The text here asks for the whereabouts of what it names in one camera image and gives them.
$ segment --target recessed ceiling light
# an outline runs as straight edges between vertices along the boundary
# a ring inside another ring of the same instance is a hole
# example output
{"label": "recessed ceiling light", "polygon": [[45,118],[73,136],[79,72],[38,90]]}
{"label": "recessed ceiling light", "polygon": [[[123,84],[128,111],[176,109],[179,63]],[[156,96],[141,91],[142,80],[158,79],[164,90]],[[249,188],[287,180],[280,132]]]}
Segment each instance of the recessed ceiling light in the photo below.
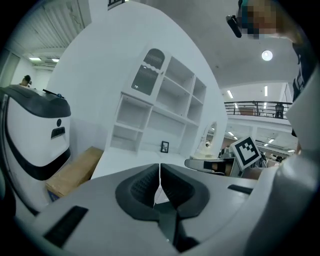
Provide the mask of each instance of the recessed ceiling light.
{"label": "recessed ceiling light", "polygon": [[231,91],[230,90],[227,90],[227,93],[229,94],[230,98],[233,99],[234,96],[232,95]]}
{"label": "recessed ceiling light", "polygon": [[273,57],[273,54],[271,51],[269,50],[265,50],[263,53],[262,53],[262,59],[264,59],[266,62],[270,61]]}
{"label": "recessed ceiling light", "polygon": [[37,57],[31,57],[31,58],[29,58],[31,61],[41,61],[41,59],[40,58],[37,58]]}

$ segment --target white cabinet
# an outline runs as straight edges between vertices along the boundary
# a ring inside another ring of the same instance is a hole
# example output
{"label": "white cabinet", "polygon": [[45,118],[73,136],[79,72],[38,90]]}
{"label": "white cabinet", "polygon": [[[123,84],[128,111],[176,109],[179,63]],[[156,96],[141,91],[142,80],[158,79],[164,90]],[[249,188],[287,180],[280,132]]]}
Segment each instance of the white cabinet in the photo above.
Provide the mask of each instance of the white cabinet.
{"label": "white cabinet", "polygon": [[169,53],[146,48],[122,90],[107,146],[189,157],[202,115],[206,86]]}

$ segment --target small picture frame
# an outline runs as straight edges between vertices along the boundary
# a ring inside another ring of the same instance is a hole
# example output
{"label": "small picture frame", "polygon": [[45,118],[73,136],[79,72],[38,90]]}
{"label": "small picture frame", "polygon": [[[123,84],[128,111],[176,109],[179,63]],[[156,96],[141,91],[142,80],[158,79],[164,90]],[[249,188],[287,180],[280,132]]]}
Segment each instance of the small picture frame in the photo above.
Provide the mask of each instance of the small picture frame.
{"label": "small picture frame", "polygon": [[161,152],[168,153],[169,152],[169,142],[162,141],[161,142]]}

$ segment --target person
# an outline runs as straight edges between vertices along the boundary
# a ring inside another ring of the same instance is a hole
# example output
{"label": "person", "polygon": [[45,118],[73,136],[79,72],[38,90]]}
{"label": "person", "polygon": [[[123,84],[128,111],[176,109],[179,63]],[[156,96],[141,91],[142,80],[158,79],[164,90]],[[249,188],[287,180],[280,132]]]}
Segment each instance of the person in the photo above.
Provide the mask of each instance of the person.
{"label": "person", "polygon": [[24,87],[30,87],[29,84],[32,85],[32,82],[31,82],[31,77],[30,77],[30,75],[27,74],[27,75],[22,79],[21,83],[19,83],[19,85],[20,85],[20,86],[24,86]]}
{"label": "person", "polygon": [[[238,28],[230,24],[234,20]],[[297,55],[299,72],[293,80],[293,101],[305,88],[313,70],[317,65],[317,57],[303,30],[293,21],[276,0],[239,0],[237,16],[227,16],[227,22],[240,38],[247,33],[254,39],[259,37],[285,38],[292,42]],[[296,153],[301,146],[298,143]]]}

